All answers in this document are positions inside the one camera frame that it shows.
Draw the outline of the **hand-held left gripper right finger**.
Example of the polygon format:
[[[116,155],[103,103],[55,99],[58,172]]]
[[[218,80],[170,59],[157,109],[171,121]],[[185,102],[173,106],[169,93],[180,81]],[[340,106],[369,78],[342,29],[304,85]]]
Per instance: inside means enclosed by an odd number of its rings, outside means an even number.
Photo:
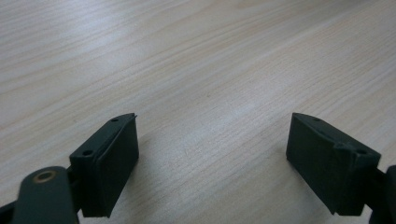
[[[358,216],[381,155],[322,119],[291,116],[287,160],[331,213]]]

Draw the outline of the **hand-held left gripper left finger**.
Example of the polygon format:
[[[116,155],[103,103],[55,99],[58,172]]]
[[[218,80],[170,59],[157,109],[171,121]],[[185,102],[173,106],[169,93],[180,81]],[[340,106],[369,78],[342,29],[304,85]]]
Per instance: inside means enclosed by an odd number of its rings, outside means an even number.
[[[84,217],[110,217],[139,158],[135,118],[109,120],[69,156]]]

